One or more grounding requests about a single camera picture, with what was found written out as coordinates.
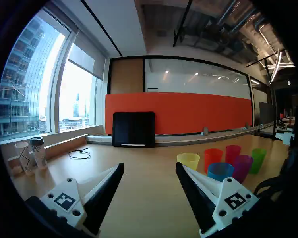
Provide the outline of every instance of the wooden table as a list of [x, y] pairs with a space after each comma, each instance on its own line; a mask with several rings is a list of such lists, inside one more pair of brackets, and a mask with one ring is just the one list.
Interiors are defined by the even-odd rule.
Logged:
[[253, 191], [261, 181], [277, 176], [287, 158], [288, 146], [281, 141], [245, 135], [228, 140], [189, 146], [114, 148], [87, 144], [91, 159], [71, 160], [67, 154], [48, 162], [48, 169], [35, 176], [14, 178], [23, 199], [41, 197], [68, 177], [81, 182], [119, 162], [125, 173], [101, 225], [100, 238], [107, 237], [199, 237], [198, 224], [175, 172], [176, 156], [184, 152], [200, 155], [197, 171], [203, 173], [207, 148], [225, 150], [227, 145], [242, 147], [241, 154], [264, 148], [266, 158], [260, 172], [249, 174], [243, 185]]

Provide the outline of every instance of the purple plastic cup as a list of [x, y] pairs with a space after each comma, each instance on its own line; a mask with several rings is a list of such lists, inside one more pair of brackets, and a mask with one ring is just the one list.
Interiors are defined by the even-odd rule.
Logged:
[[250, 168], [252, 167], [253, 158], [248, 155], [239, 155], [233, 160], [234, 172], [232, 177], [239, 183], [243, 183]]
[[227, 146], [225, 150], [225, 162], [233, 165], [234, 159], [240, 155], [241, 147], [237, 145]]

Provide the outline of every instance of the black tablet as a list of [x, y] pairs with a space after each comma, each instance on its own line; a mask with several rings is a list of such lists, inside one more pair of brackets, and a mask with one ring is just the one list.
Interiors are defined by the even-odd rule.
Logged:
[[112, 123], [112, 145], [115, 147], [155, 146], [155, 113], [115, 112]]

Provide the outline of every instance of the white travel mug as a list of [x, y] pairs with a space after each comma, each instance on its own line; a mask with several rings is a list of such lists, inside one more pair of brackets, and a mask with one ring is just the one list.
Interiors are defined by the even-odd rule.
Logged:
[[45, 157], [44, 139], [43, 137], [32, 137], [30, 144], [34, 153], [34, 158], [39, 169], [45, 169], [47, 167], [47, 161]]
[[33, 175], [33, 163], [30, 159], [28, 147], [29, 144], [27, 142], [19, 142], [16, 143], [14, 146], [19, 155], [19, 160], [23, 170], [25, 171], [25, 174], [28, 176]]

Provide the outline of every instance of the cable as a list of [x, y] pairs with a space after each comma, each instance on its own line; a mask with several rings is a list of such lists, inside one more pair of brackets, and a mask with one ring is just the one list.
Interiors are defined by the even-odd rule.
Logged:
[[[86, 150], [86, 149], [89, 149], [89, 147], [87, 147], [85, 149], [81, 149], [81, 150], [72, 150], [72, 151], [68, 152], [68, 155], [71, 159], [89, 159], [91, 157], [91, 153], [83, 151], [83, 150]], [[75, 152], [75, 151], [79, 151], [80, 153], [88, 154], [88, 156], [87, 157], [73, 157], [73, 156], [71, 156], [70, 153]]]

